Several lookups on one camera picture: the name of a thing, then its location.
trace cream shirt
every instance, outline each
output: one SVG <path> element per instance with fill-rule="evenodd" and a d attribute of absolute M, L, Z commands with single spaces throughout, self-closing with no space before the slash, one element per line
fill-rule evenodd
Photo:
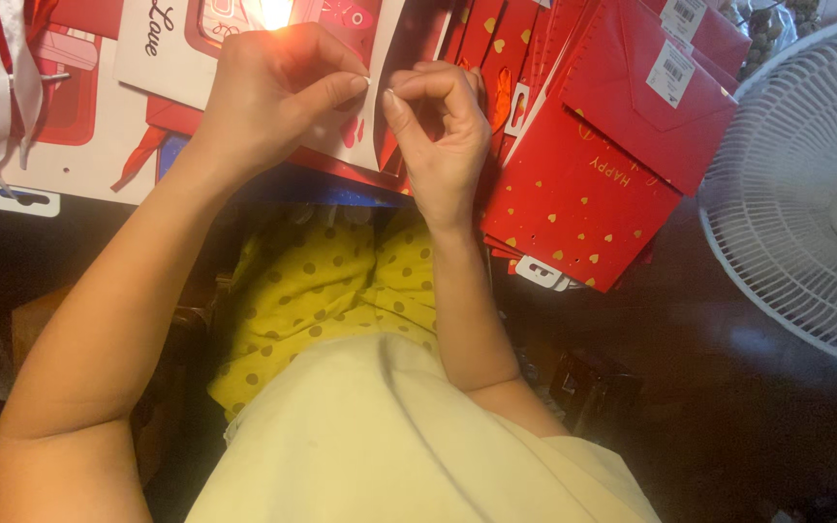
<path fill-rule="evenodd" d="M 480 409 L 389 333 L 306 350 L 225 438 L 188 523 L 658 521 L 617 454 Z"/>

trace hand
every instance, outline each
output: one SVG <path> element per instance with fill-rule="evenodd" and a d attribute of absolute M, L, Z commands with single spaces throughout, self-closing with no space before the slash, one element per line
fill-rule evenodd
<path fill-rule="evenodd" d="M 190 145 L 225 163 L 231 190 L 289 156 L 322 113 L 367 88 L 357 55 L 317 23 L 225 38 Z"/>
<path fill-rule="evenodd" d="M 397 71 L 383 94 L 383 111 L 399 141 L 418 210 L 433 234 L 469 230 L 480 169 L 489 151 L 490 125 L 478 102 L 480 70 L 420 62 Z M 432 142 L 405 100 L 433 99 L 445 136 Z"/>

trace bright light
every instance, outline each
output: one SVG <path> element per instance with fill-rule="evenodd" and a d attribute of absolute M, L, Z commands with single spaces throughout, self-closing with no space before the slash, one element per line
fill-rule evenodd
<path fill-rule="evenodd" d="M 260 5 L 260 20 L 256 24 L 267 31 L 273 31 L 289 25 L 289 15 L 293 10 L 293 0 L 246 0 L 248 3 Z"/>

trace yellow polka dot skirt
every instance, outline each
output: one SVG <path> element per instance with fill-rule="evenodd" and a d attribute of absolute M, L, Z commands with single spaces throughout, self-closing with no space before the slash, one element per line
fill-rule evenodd
<path fill-rule="evenodd" d="M 250 237 L 219 327 L 230 352 L 208 387 L 230 420 L 316 341 L 394 332 L 433 353 L 432 245 L 414 209 L 382 234 L 339 218 L 278 220 Z"/>

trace electric fan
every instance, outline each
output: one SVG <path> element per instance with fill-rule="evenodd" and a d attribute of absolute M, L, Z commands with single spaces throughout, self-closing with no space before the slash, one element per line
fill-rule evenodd
<path fill-rule="evenodd" d="M 837 23 L 779 53 L 736 96 L 699 192 L 706 237 L 754 303 L 837 356 Z"/>

